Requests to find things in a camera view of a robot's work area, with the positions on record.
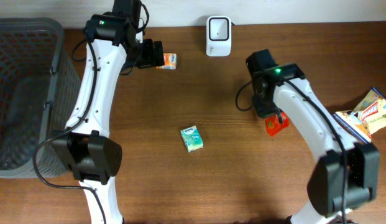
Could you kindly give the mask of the green tissue pack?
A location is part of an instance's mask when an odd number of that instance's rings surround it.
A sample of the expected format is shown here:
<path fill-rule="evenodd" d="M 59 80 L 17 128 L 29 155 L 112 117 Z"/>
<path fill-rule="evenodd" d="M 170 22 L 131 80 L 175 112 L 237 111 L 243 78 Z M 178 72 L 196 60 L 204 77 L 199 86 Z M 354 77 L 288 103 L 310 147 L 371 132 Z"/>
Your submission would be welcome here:
<path fill-rule="evenodd" d="M 180 134 L 188 152 L 203 148 L 204 143 L 196 126 L 183 129 Z"/>

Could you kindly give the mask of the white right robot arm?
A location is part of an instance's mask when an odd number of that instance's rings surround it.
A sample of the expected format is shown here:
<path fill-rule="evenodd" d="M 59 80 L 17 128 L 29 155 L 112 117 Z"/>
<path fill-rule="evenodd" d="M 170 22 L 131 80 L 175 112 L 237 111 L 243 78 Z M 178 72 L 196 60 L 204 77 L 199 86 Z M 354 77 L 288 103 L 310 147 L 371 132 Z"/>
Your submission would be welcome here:
<path fill-rule="evenodd" d="M 347 223 L 347 213 L 377 196 L 378 149 L 338 124 L 297 64 L 279 65 L 265 49 L 248 56 L 246 65 L 257 116 L 273 117 L 279 124 L 287 116 L 316 161 L 306 188 L 308 202 L 286 223 Z"/>

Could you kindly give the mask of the orange tissue pack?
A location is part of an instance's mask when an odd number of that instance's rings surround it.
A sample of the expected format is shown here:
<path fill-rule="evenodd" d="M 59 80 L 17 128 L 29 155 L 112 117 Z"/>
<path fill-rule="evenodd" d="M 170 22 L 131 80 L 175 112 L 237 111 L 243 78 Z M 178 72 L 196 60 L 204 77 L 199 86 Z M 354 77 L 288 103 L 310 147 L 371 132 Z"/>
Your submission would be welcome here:
<path fill-rule="evenodd" d="M 177 69 L 177 54 L 164 53 L 164 65 L 157 67 L 157 69 L 176 70 Z"/>

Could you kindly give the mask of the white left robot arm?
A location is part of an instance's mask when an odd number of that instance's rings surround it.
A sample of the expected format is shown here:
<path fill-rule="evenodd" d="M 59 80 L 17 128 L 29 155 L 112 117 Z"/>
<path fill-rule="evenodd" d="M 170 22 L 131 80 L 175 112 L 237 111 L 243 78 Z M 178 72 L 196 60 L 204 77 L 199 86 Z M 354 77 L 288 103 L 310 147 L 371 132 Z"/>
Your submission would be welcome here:
<path fill-rule="evenodd" d="M 115 1 L 104 14 L 86 22 L 85 70 L 65 130 L 51 145 L 66 169 L 79 182 L 88 202 L 92 223 L 124 223 L 116 195 L 116 175 L 122 147 L 109 138 L 109 120 L 117 80 L 134 69 L 164 65 L 160 41 L 143 38 L 146 25 L 139 0 Z"/>

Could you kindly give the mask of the red snack bag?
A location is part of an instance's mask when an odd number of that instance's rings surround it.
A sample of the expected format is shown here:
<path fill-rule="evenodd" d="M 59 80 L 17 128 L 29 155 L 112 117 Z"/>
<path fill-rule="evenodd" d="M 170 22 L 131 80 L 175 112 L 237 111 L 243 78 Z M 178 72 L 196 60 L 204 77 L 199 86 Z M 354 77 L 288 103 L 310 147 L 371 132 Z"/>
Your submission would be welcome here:
<path fill-rule="evenodd" d="M 289 127 L 290 123 L 288 120 L 288 116 L 284 112 L 281 112 L 280 114 L 282 118 L 282 123 L 279 121 L 279 117 L 277 114 L 265 119 L 266 132 L 269 136 L 275 136 L 281 130 Z"/>

